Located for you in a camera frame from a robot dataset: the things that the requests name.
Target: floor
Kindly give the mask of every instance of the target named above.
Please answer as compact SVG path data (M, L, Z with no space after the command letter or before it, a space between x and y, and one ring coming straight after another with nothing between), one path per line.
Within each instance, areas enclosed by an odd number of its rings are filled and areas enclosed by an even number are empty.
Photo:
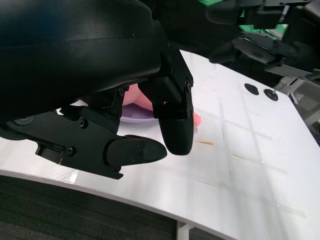
M174 240L174 219L88 193L0 176L0 239ZM221 240L197 228L191 240Z

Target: pink object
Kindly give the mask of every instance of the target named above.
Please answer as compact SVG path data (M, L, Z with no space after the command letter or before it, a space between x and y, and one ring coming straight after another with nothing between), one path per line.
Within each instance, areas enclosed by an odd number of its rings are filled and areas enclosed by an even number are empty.
M138 84L133 84L129 87L129 90L125 92L123 106L128 104L136 104L141 108L152 111L152 103L149 99L140 91ZM194 113L193 114L193 123L195 127L198 127L201 124L201 117Z

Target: table leg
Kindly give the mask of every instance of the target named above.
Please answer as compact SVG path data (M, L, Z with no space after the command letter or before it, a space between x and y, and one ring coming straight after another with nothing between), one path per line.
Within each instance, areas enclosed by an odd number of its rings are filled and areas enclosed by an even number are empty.
M176 221L176 240L189 240L189 230L194 228L190 224Z

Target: white table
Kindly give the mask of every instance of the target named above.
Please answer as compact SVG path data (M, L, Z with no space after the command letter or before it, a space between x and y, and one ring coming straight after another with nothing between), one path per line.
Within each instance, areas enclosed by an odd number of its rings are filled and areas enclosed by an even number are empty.
M278 93L272 101L266 86L200 56L183 56L202 118L188 156L169 153L123 167L124 177L114 180L38 157L34 142L0 139L0 175L135 205L225 239L320 239L320 148L289 98ZM163 142L157 121L121 124L119 134Z

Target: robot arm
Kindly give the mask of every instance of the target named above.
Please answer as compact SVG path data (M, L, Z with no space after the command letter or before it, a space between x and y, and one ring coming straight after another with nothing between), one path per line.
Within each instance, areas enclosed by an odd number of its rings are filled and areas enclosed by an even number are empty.
M213 62L235 61L239 54L265 64L265 70L284 77L303 77L320 69L320 1L225 0L210 5L208 20L225 25L275 29L287 24L282 39L241 33L212 53Z
M167 149L193 142L193 77L137 0L5 0L0 8L0 136L29 139L57 164L119 179L121 166L163 159L153 139L117 131L138 83ZM88 106L71 106L83 99ZM55 109L60 108L63 115Z

